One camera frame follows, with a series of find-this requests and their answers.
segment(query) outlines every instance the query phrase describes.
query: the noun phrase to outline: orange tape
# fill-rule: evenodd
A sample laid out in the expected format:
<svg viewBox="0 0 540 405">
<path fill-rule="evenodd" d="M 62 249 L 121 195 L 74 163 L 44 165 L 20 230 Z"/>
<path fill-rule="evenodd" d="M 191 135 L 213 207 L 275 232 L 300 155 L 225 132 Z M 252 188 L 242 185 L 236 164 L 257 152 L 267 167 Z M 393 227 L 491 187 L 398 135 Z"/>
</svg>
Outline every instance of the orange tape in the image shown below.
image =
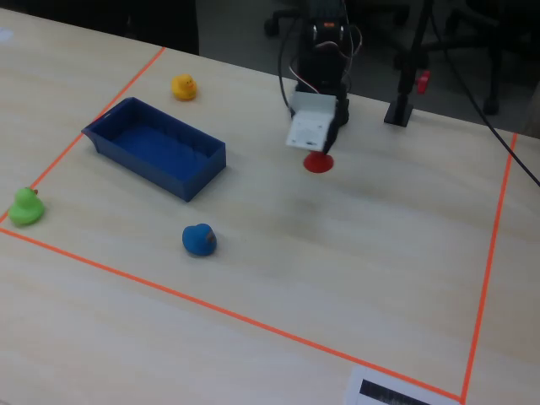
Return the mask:
<svg viewBox="0 0 540 405">
<path fill-rule="evenodd" d="M 512 144 L 510 148 L 512 151 L 516 147 L 517 133 L 512 137 Z M 499 234 L 500 216 L 503 213 L 503 206 L 505 205 L 506 187 L 508 186 L 508 178 L 510 177 L 510 169 L 512 167 L 512 156 L 508 154 L 506 159 L 505 176 L 503 182 L 500 185 L 499 202 L 497 203 L 497 212 L 495 213 L 495 220 L 493 223 L 493 231 L 491 232 L 491 241 L 489 242 L 488 260 L 486 261 L 486 271 L 483 275 L 482 293 L 480 294 L 480 305 L 478 307 L 478 313 L 476 315 L 476 323 L 474 325 L 474 334 L 472 335 L 471 349 L 469 351 L 469 358 L 467 361 L 467 369 L 465 371 L 465 380 L 463 381 L 462 395 L 460 397 L 460 403 L 465 405 L 467 401 L 467 394 L 469 391 L 469 385 L 471 383 L 471 375 L 473 373 L 474 358 L 478 349 L 478 340 L 480 339 L 480 330 L 482 329 L 483 310 L 486 306 L 486 299 L 488 298 L 489 279 L 491 278 L 491 267 L 493 266 L 493 258 L 495 254 L 495 247 L 497 246 L 497 235 Z"/>
<path fill-rule="evenodd" d="M 147 279 L 140 278 L 140 277 L 134 276 L 134 275 L 129 274 L 129 273 L 125 273 L 125 272 L 117 270 L 117 269 L 115 269 L 113 267 L 106 266 L 105 264 L 94 262 L 93 260 L 89 260 L 89 259 L 86 259 L 84 257 L 75 255 L 74 253 L 70 253 L 69 251 L 64 251 L 62 249 L 59 249 L 59 248 L 57 248 L 55 246 L 48 245 L 48 244 L 46 244 L 44 242 L 41 242 L 39 240 L 29 238 L 28 236 L 17 234 L 17 233 L 15 233 L 15 232 L 13 232 L 11 230 L 8 230 L 8 229 L 0 228 L 0 232 L 4 233 L 5 235 L 9 235 L 9 236 L 12 236 L 14 238 L 24 240 L 24 241 L 29 242 L 31 244 L 34 244 L 36 246 L 43 247 L 44 249 L 47 249 L 49 251 L 54 251 L 55 253 L 58 253 L 58 254 L 63 255 L 65 257 L 70 257 L 70 258 L 72 258 L 74 260 L 77 260 L 78 262 L 88 264 L 88 265 L 90 265 L 92 267 L 96 267 L 96 268 L 101 269 L 101 270 L 105 270 L 106 272 L 115 274 L 116 276 L 119 276 L 119 277 L 122 277 L 122 278 L 127 278 L 128 280 L 134 281 L 135 283 L 140 283 L 140 284 L 146 285 L 148 287 L 151 287 L 153 289 L 157 289 L 159 291 L 162 291 L 164 293 L 174 295 L 175 297 L 182 298 L 183 300 L 190 301 L 193 304 L 197 304 L 197 305 L 203 306 L 205 308 L 208 308 L 208 309 L 210 309 L 212 311 L 219 312 L 220 314 L 235 318 L 238 321 L 248 323 L 248 324 L 250 324 L 250 325 L 252 325 L 254 327 L 259 327 L 259 328 L 261 328 L 261 329 L 263 329 L 265 331 L 275 333 L 275 334 L 277 334 L 279 336 L 282 336 L 282 337 L 290 339 L 290 340 L 294 340 L 295 342 L 298 342 L 298 343 L 302 343 L 305 346 L 309 346 L 311 348 L 320 350 L 322 352 L 337 356 L 337 357 L 339 357 L 341 359 L 346 359 L 348 361 L 356 363 L 357 365 L 363 365 L 365 367 L 369 367 L 370 369 L 380 371 L 381 373 L 390 375 L 390 376 L 395 377 L 395 378 L 397 378 L 399 380 L 403 380 L 403 381 L 406 381 L 406 382 L 408 382 L 410 384 L 414 384 L 415 386 L 420 386 L 420 387 L 422 387 L 422 388 L 424 388 L 424 389 L 426 389 L 428 391 L 435 392 L 435 393 L 437 393 L 437 394 L 439 394 L 439 395 L 441 395 L 443 397 L 448 397 L 448 398 L 453 399 L 455 401 L 459 401 L 459 399 L 460 399 L 460 397 L 458 395 L 451 394 L 451 393 L 449 393 L 447 391 L 441 390 L 440 388 L 437 388 L 436 386 L 431 386 L 430 384 L 427 384 L 425 382 L 415 380 L 414 378 L 407 377 L 406 375 L 403 375 L 403 374 L 399 374 L 396 371 L 392 371 L 392 370 L 386 369 L 384 367 L 381 367 L 381 366 L 379 366 L 377 364 L 373 364 L 373 363 L 364 361 L 362 359 L 358 359 L 358 358 L 356 358 L 354 356 L 351 356 L 349 354 L 339 352 L 339 351 L 337 351 L 337 350 L 335 350 L 333 348 L 323 346 L 322 344 L 315 343 L 315 342 L 312 342 L 311 340 L 304 339 L 303 337 L 299 337 L 299 336 L 296 336 L 296 335 L 294 335 L 292 333 L 283 331 L 281 329 L 277 329 L 276 327 L 271 327 L 271 326 L 269 326 L 269 325 L 267 325 L 265 323 L 256 321 L 256 320 L 254 320 L 254 319 L 252 319 L 250 317 L 243 316 L 241 314 L 233 312 L 232 310 L 227 310 L 225 308 L 222 308 L 222 307 L 214 305 L 214 304 L 210 304 L 207 301 L 200 300 L 199 298 L 193 297 L 193 296 L 188 295 L 188 294 L 181 293 L 180 291 L 176 291 L 174 289 L 170 289 L 169 287 L 165 287 L 164 285 L 154 283 L 153 281 L 149 281 Z"/>
<path fill-rule="evenodd" d="M 105 114 L 111 107 L 113 104 L 115 104 L 118 99 L 120 97 L 122 97 L 124 95 L 124 93 L 127 92 L 127 90 L 132 87 L 133 83 L 135 83 L 137 81 L 138 78 L 140 78 L 144 72 L 146 72 L 150 66 L 152 66 L 154 64 L 155 61 L 158 60 L 158 58 L 161 56 L 161 54 L 165 51 L 165 48 L 162 47 L 161 49 L 159 49 L 158 53 L 156 53 L 152 59 L 150 59 L 148 61 L 148 63 L 146 65 L 143 66 L 143 68 L 141 70 L 138 71 L 138 73 L 132 77 L 132 79 L 127 82 L 127 84 L 124 86 L 124 88 L 122 90 L 120 90 L 120 93 L 118 93 L 117 95 L 115 95 L 115 97 L 109 102 L 109 104 L 107 104 L 105 106 L 105 108 L 103 110 L 101 110 L 100 114 L 98 114 L 98 116 L 96 118 L 94 118 L 94 120 L 92 121 L 95 121 L 97 120 L 98 118 L 100 118 L 103 114 Z M 35 181 L 32 183 L 32 185 L 30 186 L 30 188 L 35 188 L 38 184 L 40 184 L 40 182 L 45 178 L 45 176 L 47 176 L 49 174 L 49 172 L 56 166 L 58 165 L 58 162 L 60 162 L 60 160 L 62 160 L 62 158 L 68 154 L 68 152 L 72 149 L 73 146 L 75 146 L 75 144 L 80 141 L 80 139 L 83 137 L 83 134 L 80 133 L 79 135 L 77 135 L 77 137 L 67 146 L 67 148 L 65 148 L 61 154 L 58 155 L 58 157 L 56 159 L 54 159 L 54 161 L 49 165 L 49 167 L 47 167 L 45 169 L 45 171 L 43 173 L 40 174 L 40 176 L 35 179 Z M 6 211 L 2 217 L 0 217 L 0 224 L 6 219 L 6 217 L 8 216 L 8 211 Z"/>
</svg>

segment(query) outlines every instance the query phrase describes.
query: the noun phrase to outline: blue bin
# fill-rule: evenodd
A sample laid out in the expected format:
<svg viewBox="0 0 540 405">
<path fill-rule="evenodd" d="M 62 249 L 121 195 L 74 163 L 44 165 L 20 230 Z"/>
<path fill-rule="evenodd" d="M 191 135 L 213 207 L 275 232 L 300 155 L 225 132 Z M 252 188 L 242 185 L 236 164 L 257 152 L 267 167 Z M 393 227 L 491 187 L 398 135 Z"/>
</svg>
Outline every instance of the blue bin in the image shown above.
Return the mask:
<svg viewBox="0 0 540 405">
<path fill-rule="evenodd" d="M 83 133 L 99 154 L 185 201 L 226 166 L 225 143 L 133 97 Z"/>
</svg>

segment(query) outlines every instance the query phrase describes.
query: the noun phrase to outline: chair wheel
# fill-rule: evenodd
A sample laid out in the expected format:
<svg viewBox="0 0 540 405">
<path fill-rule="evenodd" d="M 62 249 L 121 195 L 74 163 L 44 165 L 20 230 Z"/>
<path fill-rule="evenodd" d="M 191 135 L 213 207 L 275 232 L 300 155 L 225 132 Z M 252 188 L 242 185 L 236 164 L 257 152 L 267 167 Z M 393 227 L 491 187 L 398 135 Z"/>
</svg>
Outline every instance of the chair wheel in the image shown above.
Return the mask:
<svg viewBox="0 0 540 405">
<path fill-rule="evenodd" d="M 394 25 L 396 27 L 403 27 L 408 20 L 409 10 L 398 11 L 394 14 Z"/>
<path fill-rule="evenodd" d="M 499 114 L 499 108 L 500 106 L 498 100 L 487 98 L 483 102 L 483 113 L 486 116 L 495 116 Z"/>
<path fill-rule="evenodd" d="M 267 19 L 264 22 L 264 33 L 267 36 L 278 36 L 279 35 L 279 22 L 274 21 L 274 19 Z"/>
</svg>

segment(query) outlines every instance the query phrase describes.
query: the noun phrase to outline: black stand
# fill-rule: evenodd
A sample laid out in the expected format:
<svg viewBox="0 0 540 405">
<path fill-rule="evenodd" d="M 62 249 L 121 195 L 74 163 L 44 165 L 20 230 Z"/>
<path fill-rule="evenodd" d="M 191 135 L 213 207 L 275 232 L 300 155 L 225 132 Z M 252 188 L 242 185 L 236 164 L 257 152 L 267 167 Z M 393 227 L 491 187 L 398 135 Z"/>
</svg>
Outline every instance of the black stand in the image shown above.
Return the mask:
<svg viewBox="0 0 540 405">
<path fill-rule="evenodd" d="M 416 83 L 416 71 L 419 66 L 422 41 L 424 40 L 425 31 L 428 28 L 429 17 L 433 12 L 433 3 L 434 0 L 424 0 L 420 20 L 414 34 L 413 46 L 403 61 L 402 75 L 399 78 L 399 85 L 397 86 L 397 100 L 390 104 L 385 116 L 385 123 L 387 124 L 406 127 L 411 117 L 411 112 L 413 112 L 413 105 L 409 104 L 408 95 L 411 94 Z"/>
</svg>

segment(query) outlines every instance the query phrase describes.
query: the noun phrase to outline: floor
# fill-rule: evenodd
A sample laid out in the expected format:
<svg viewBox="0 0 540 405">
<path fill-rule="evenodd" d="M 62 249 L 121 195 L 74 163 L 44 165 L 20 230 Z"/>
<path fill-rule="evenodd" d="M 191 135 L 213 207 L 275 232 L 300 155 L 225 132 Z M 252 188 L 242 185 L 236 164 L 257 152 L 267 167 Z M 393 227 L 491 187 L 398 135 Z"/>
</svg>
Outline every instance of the floor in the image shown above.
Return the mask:
<svg viewBox="0 0 540 405">
<path fill-rule="evenodd" d="M 202 55 L 276 74 L 278 49 L 287 23 L 282 26 L 282 36 L 272 39 L 268 39 L 264 35 L 262 25 L 264 20 L 272 15 L 273 10 L 287 8 L 287 3 L 293 2 L 291 0 L 288 2 L 277 0 L 256 2 L 252 0 L 198 0 Z M 421 2 L 402 0 L 402 3 L 413 3 L 413 10 L 408 26 L 403 32 L 396 30 L 396 36 L 403 35 L 405 40 L 411 41 L 413 30 L 418 21 Z M 444 27 L 446 16 L 453 4 L 457 3 L 459 0 L 437 2 L 435 16 L 440 27 Z M 390 18 L 382 19 L 381 23 L 392 29 Z M 287 61 L 294 54 L 294 39 L 296 37 L 291 35 L 289 40 L 288 55 L 284 58 L 285 62 L 283 63 L 285 67 Z M 429 32 L 426 39 L 434 40 L 435 36 Z M 374 38 L 366 38 L 364 44 L 364 50 L 354 61 L 352 92 L 377 100 L 394 100 L 397 94 L 399 72 L 392 68 L 393 50 L 378 43 Z M 477 96 L 478 102 L 482 103 L 489 88 L 487 52 L 485 50 L 453 51 L 451 55 L 472 92 Z M 510 54 L 505 55 L 505 81 L 501 89 L 501 111 L 498 116 L 491 118 L 496 127 L 512 132 L 522 130 L 528 104 L 536 83 L 540 79 L 538 67 L 538 63 L 524 62 Z M 446 66 L 442 53 L 431 55 L 429 69 L 432 71 L 429 90 L 423 96 L 413 97 L 415 107 L 444 116 L 480 122 L 468 99 L 458 89 L 457 82 Z"/>
</svg>

